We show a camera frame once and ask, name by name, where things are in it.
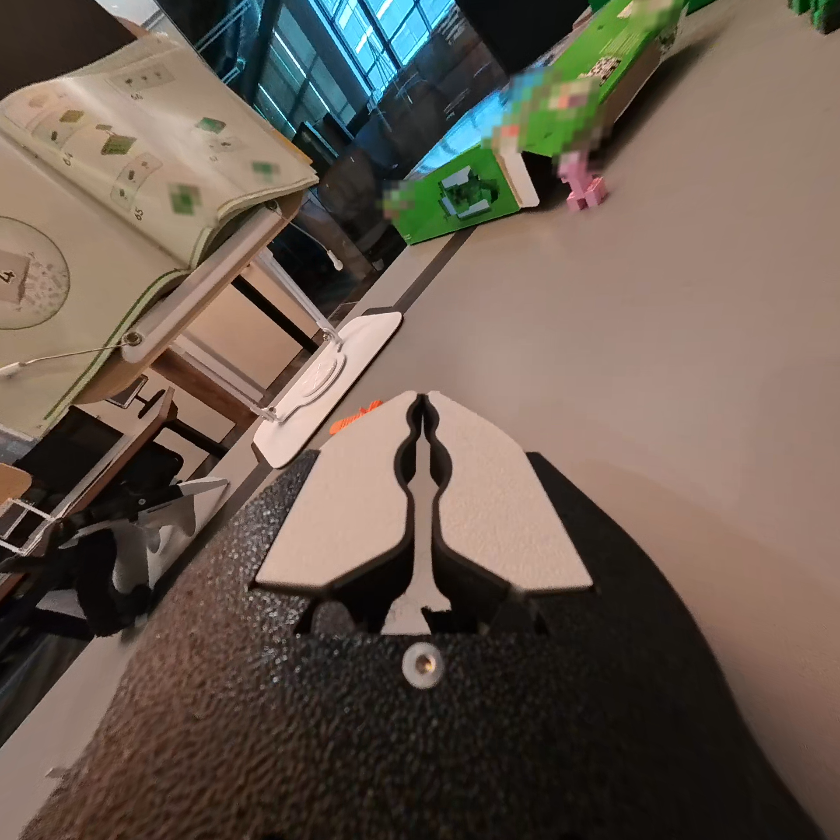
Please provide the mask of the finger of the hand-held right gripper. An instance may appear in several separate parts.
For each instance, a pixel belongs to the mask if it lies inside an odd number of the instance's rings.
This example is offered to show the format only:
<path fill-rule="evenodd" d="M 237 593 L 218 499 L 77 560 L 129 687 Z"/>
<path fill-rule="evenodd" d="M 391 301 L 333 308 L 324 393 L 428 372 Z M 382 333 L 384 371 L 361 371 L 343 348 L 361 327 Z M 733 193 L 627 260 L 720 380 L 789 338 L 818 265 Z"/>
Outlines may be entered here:
<path fill-rule="evenodd" d="M 117 556 L 112 584 L 118 592 L 153 589 L 221 506 L 225 478 L 204 477 L 176 485 L 181 497 L 112 525 Z"/>

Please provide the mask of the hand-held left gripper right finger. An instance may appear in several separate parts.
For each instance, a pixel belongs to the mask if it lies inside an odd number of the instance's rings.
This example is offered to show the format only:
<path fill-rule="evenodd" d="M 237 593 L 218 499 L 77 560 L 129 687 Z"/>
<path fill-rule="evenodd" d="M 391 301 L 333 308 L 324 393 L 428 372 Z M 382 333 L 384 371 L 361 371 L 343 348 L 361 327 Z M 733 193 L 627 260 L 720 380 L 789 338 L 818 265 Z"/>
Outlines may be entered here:
<path fill-rule="evenodd" d="M 431 561 L 453 629 L 546 634 L 538 601 L 593 587 L 526 452 L 441 392 L 425 396 L 436 484 Z"/>

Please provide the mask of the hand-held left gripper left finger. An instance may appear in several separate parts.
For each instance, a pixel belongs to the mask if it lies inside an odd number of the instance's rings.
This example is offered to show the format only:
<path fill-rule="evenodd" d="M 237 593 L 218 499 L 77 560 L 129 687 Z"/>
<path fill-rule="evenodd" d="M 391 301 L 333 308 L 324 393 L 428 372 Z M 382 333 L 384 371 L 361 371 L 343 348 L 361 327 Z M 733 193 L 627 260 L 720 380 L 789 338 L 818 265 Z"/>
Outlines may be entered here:
<path fill-rule="evenodd" d="M 377 634 L 413 578 L 422 396 L 404 392 L 321 446 L 257 572 L 273 592 L 338 602 Z"/>

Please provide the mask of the green lego creeper body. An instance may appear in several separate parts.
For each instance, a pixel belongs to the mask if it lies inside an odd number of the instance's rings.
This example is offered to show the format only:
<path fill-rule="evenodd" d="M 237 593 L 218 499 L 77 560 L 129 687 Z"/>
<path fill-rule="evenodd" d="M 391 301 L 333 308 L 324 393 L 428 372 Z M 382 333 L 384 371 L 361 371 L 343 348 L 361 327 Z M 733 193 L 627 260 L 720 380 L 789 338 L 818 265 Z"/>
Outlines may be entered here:
<path fill-rule="evenodd" d="M 788 1 L 796 15 L 807 14 L 812 26 L 823 35 L 839 29 L 839 1 Z"/>

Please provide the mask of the green cardboard lego box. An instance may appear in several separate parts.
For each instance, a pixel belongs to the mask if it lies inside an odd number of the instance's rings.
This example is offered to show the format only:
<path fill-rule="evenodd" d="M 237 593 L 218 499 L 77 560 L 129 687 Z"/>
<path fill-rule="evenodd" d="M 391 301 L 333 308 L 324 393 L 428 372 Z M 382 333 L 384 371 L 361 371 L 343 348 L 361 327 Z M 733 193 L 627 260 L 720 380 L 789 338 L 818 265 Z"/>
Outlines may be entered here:
<path fill-rule="evenodd" d="M 613 1 L 585 11 L 384 189 L 386 217 L 415 245 L 537 207 L 539 176 L 561 182 L 568 152 L 586 151 L 603 178 L 592 155 L 672 50 L 688 5 Z"/>

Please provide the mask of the pink lego pig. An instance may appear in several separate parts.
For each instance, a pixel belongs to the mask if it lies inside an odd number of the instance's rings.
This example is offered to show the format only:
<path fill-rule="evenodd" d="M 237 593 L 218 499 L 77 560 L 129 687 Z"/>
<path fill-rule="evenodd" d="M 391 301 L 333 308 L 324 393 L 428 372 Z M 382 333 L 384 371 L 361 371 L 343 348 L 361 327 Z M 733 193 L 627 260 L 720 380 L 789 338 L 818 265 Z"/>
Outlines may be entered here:
<path fill-rule="evenodd" d="M 573 212 L 599 206 L 607 198 L 603 178 L 593 173 L 585 150 L 563 154 L 560 157 L 558 176 L 570 188 L 566 204 Z"/>

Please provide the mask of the orange brick separator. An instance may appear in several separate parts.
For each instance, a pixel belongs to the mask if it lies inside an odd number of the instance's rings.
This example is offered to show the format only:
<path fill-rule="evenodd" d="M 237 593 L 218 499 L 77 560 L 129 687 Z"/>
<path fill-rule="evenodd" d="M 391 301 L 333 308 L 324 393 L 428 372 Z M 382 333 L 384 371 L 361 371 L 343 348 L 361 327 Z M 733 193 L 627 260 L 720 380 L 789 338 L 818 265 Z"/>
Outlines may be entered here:
<path fill-rule="evenodd" d="M 346 427 L 362 419 L 365 415 L 373 412 L 376 408 L 382 406 L 382 400 L 374 400 L 368 406 L 360 407 L 354 414 L 346 416 L 333 423 L 329 429 L 330 436 L 334 436 L 344 430 Z"/>

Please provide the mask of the wooden book stand white base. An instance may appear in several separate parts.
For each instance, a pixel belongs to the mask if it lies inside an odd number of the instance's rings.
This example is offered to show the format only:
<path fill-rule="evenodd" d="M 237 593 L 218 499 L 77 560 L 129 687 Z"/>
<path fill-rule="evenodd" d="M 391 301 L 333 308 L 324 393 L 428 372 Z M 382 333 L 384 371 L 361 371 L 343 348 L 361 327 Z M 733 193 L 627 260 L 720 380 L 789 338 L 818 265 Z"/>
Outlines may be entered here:
<path fill-rule="evenodd" d="M 308 366 L 285 395 L 272 406 L 262 407 L 204 362 L 192 359 L 192 364 L 225 396 L 260 419 L 254 448 L 265 462 L 273 469 L 289 466 L 403 322 L 399 311 L 383 310 L 353 318 L 335 329 L 268 250 L 268 242 L 290 222 L 290 209 L 281 208 L 277 200 L 267 202 L 130 330 L 98 344 L 91 351 L 95 356 L 105 350 L 120 350 L 121 354 L 113 371 L 98 375 L 94 385 L 101 393 L 91 400 L 104 398 L 106 388 L 121 390 L 120 377 L 132 380 L 150 367 L 222 289 L 245 269 L 258 269 L 280 283 L 324 334 L 325 340 Z"/>

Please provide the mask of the open instruction booklet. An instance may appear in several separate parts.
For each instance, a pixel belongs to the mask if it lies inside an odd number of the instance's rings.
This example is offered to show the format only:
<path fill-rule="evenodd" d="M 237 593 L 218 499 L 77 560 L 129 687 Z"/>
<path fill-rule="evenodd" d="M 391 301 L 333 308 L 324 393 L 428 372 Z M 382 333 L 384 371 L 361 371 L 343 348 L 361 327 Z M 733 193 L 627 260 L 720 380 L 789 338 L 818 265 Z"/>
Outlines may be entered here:
<path fill-rule="evenodd" d="M 160 295 L 319 182 L 163 33 L 2 100 L 2 429 L 41 438 Z"/>

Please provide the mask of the black television screen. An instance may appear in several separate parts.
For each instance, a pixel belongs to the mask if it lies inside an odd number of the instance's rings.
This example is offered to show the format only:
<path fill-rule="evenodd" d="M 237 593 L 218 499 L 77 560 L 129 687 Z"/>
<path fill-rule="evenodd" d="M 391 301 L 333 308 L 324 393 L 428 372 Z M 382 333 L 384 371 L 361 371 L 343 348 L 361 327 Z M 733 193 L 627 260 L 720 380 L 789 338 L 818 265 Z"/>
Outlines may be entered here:
<path fill-rule="evenodd" d="M 588 1 L 457 1 L 507 76 L 527 67 L 573 29 Z"/>

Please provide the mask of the large glass window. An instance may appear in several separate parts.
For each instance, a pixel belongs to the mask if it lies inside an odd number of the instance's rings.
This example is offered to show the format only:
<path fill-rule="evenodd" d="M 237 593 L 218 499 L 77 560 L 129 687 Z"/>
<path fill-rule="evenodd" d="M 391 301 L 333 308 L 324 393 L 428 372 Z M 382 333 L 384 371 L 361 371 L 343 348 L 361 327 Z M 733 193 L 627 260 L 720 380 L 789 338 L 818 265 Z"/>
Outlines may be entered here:
<path fill-rule="evenodd" d="M 281 2 L 255 109 L 292 139 L 326 116 L 355 135 L 453 2 Z"/>

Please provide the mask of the black panel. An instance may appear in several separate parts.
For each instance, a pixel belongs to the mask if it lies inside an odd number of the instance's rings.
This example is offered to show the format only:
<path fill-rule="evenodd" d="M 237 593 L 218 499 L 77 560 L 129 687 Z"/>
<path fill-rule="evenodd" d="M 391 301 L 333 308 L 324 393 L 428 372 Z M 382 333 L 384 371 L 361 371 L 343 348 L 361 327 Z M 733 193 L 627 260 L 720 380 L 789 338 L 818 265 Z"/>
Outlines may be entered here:
<path fill-rule="evenodd" d="M 2 1 L 1 97 L 109 56 L 160 11 L 154 1 Z"/>

